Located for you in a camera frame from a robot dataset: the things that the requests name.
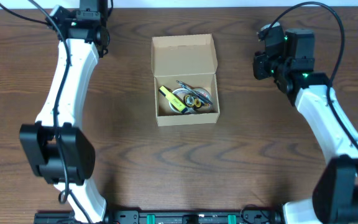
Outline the yellow black correction tape dispenser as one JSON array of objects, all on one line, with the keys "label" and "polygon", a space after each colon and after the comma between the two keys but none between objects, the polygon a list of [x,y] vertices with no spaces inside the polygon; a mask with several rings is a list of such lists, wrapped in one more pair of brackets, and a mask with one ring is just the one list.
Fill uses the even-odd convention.
[{"label": "yellow black correction tape dispenser", "polygon": [[191,94],[185,95],[183,101],[187,107],[193,108],[194,110],[200,109],[204,105],[198,97]]}]

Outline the white tape roll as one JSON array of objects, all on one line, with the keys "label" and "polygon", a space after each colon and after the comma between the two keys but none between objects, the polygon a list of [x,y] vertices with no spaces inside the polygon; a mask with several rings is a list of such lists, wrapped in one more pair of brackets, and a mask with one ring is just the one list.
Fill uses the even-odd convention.
[{"label": "white tape roll", "polygon": [[[177,88],[172,91],[172,93],[179,99],[183,100],[183,97],[190,92],[184,88]],[[169,103],[170,109],[174,111],[175,113],[179,114],[180,112],[171,104]],[[185,112],[185,114],[196,114],[196,111],[193,108],[188,108],[188,110]]]}]

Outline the yellow highlighter marker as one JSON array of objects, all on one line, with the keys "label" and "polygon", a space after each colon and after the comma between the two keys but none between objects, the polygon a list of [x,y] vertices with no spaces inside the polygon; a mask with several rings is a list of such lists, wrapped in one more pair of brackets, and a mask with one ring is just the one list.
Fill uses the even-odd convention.
[{"label": "yellow highlighter marker", "polygon": [[168,100],[168,102],[181,114],[185,114],[188,111],[188,108],[185,104],[174,95],[168,88],[161,86],[158,91]]}]

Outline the black ballpoint pen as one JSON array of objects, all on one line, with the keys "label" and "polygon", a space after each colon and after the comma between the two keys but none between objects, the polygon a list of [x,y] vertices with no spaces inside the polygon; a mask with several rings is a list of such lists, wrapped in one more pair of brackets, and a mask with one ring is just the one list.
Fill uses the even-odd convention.
[{"label": "black ballpoint pen", "polygon": [[182,81],[177,80],[177,83],[184,89],[188,90],[189,92],[191,92],[192,94],[194,94],[195,96],[197,96],[204,104],[209,104],[212,105],[213,102],[211,100],[209,100],[206,96],[202,95],[201,93],[195,91],[194,89],[192,89],[190,86],[188,86],[187,84],[183,83]]}]

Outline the clear tape roll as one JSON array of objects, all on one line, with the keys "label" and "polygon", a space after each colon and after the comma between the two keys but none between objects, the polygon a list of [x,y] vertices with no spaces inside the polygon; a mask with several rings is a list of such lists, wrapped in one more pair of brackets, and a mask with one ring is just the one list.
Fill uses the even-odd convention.
[{"label": "clear tape roll", "polygon": [[[211,97],[210,93],[208,91],[206,91],[205,89],[203,89],[203,88],[195,88],[195,91],[197,91],[201,95],[204,95],[210,101],[213,100],[213,98]],[[212,111],[212,109],[213,109],[213,105],[211,105],[211,104],[202,104],[202,106],[200,108],[196,109],[196,112],[197,113],[209,113],[209,112]]]}]

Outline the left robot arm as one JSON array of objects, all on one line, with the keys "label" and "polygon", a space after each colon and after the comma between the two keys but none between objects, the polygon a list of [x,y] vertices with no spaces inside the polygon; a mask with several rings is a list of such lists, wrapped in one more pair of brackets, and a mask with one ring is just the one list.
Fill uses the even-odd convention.
[{"label": "left robot arm", "polygon": [[107,223],[107,201],[93,179],[95,150],[82,132],[90,78],[110,42],[107,0],[80,1],[69,11],[55,6],[46,22],[58,36],[58,61],[47,99],[33,124],[23,124],[19,139],[32,172],[59,190],[69,203],[67,217],[49,214],[52,223]]}]

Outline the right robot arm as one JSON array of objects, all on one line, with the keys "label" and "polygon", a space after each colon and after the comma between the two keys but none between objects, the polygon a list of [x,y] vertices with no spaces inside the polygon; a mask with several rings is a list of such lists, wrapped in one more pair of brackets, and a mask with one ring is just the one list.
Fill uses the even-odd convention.
[{"label": "right robot arm", "polygon": [[358,132],[330,88],[314,70],[314,32],[266,25],[258,33],[263,52],[254,55],[254,77],[272,77],[309,124],[327,166],[309,199],[288,202],[284,223],[358,223]]}]

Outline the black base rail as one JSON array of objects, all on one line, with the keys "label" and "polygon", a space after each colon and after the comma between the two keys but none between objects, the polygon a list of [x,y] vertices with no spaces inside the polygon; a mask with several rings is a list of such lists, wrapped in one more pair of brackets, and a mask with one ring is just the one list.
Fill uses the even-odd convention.
[{"label": "black base rail", "polygon": [[102,224],[279,224],[280,212],[261,208],[241,211],[148,211],[115,210],[105,214]]}]

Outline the brown cardboard box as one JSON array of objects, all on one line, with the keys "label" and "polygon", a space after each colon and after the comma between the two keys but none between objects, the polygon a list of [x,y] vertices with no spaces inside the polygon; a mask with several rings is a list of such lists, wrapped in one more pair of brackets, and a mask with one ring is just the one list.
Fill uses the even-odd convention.
[{"label": "brown cardboard box", "polygon": [[[211,34],[153,37],[151,69],[154,76],[155,116],[159,126],[216,123],[220,115],[216,71],[218,60]],[[158,91],[182,88],[177,80],[192,89],[203,88],[213,98],[209,113],[177,114]]]}]

